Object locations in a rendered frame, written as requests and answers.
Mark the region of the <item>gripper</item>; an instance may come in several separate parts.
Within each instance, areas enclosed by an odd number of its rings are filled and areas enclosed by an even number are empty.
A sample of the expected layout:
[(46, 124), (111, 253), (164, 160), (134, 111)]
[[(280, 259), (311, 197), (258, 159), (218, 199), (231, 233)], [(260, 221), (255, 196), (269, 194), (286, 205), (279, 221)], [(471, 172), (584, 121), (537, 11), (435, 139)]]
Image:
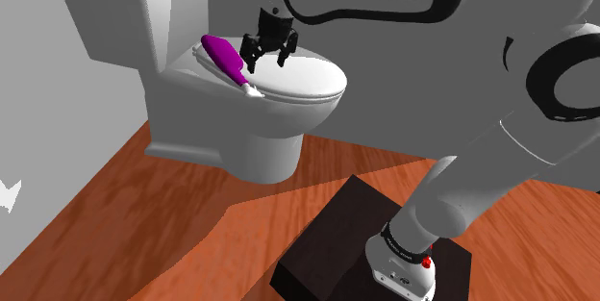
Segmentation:
[(247, 65), (250, 74), (255, 72), (256, 62), (263, 51), (279, 51), (277, 64), (285, 65), (286, 59), (296, 51), (299, 35), (292, 28), (292, 17), (278, 17), (261, 9), (258, 22), (258, 35), (245, 34), (239, 55)]

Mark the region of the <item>white toilet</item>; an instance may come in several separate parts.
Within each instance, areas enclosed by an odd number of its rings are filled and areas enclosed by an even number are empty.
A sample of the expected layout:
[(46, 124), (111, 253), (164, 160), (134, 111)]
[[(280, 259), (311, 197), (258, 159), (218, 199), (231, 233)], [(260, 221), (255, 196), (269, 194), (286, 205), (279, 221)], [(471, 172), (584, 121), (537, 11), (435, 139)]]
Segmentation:
[(212, 0), (64, 0), (88, 56), (135, 69), (144, 91), (149, 156), (220, 167), (258, 184), (295, 171), (304, 135), (337, 106), (347, 80), (298, 49), (258, 61), (241, 87), (207, 54)]

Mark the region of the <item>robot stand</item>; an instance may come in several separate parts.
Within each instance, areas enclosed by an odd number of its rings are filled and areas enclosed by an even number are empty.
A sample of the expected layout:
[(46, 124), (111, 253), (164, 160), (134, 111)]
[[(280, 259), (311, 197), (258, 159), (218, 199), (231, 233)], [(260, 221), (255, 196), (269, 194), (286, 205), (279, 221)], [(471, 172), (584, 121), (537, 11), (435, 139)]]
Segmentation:
[(270, 285), (285, 301), (408, 301), (374, 279), (364, 253), (400, 209), (351, 176), (277, 262)]

